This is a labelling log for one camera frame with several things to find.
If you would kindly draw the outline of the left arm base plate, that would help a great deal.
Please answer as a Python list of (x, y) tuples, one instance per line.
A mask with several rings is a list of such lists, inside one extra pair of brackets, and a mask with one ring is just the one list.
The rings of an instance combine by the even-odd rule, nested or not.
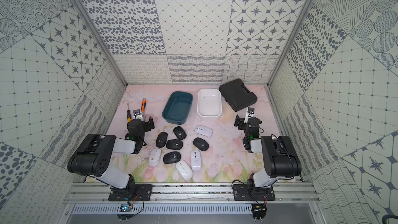
[(127, 200), (138, 200), (138, 201), (149, 201), (153, 189), (152, 184), (138, 184), (132, 189), (117, 189), (111, 187), (108, 200), (111, 202), (127, 201)]

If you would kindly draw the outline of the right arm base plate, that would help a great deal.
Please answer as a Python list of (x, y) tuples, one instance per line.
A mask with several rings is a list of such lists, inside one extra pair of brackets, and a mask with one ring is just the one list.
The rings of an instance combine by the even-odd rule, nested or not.
[(231, 185), (235, 201), (275, 201), (273, 188), (249, 188), (246, 184)]

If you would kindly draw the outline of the black mouse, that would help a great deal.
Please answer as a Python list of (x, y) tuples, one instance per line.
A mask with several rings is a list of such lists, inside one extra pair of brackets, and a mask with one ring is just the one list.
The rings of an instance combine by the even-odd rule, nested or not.
[(165, 154), (163, 157), (164, 164), (177, 163), (180, 160), (181, 160), (181, 154), (178, 151), (169, 152)]
[(175, 127), (173, 132), (178, 140), (184, 140), (187, 137), (185, 130), (181, 126)]
[(207, 151), (209, 149), (209, 144), (202, 138), (195, 138), (193, 145), (200, 151)]
[(183, 142), (178, 139), (168, 140), (166, 142), (167, 149), (171, 150), (181, 150), (183, 147)]
[(168, 134), (166, 132), (161, 132), (156, 138), (155, 145), (157, 148), (163, 148), (167, 143)]

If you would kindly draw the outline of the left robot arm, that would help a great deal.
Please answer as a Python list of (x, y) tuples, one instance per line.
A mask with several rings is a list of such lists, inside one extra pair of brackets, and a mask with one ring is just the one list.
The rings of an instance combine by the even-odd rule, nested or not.
[(136, 191), (134, 177), (112, 165), (114, 153), (137, 154), (146, 146), (145, 133), (154, 129), (153, 118), (148, 121), (132, 119), (127, 123), (124, 139), (115, 135), (89, 134), (70, 157), (67, 169), (71, 173), (89, 176), (116, 190), (133, 194)]

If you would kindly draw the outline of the black mouse top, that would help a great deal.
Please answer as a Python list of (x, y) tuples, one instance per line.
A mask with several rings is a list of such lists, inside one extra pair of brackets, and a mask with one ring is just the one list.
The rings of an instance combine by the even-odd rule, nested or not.
[(184, 140), (187, 137), (185, 130), (181, 126), (175, 127), (173, 132), (178, 140)]

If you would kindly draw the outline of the white mouse bottom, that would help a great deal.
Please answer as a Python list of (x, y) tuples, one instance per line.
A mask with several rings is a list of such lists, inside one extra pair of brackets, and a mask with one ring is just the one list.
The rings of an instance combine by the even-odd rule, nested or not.
[(193, 177), (193, 171), (189, 167), (189, 165), (184, 161), (180, 160), (175, 164), (176, 170), (180, 174), (180, 176), (185, 181), (189, 181)]

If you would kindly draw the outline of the black mouse bottom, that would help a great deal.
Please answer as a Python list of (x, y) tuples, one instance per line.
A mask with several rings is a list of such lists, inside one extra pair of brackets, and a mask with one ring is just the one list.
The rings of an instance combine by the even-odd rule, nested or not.
[(181, 160), (181, 154), (178, 151), (169, 152), (165, 154), (163, 157), (164, 164), (177, 163), (180, 160)]

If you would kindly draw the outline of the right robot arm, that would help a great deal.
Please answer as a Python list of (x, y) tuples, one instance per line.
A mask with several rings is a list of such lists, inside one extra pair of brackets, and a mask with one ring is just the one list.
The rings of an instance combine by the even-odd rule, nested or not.
[(248, 114), (244, 118), (235, 117), (234, 126), (243, 130), (243, 146), (250, 153), (263, 157), (263, 168), (248, 179), (248, 189), (271, 188), (279, 178), (287, 180), (301, 175), (302, 166), (288, 136), (261, 136), (262, 121)]

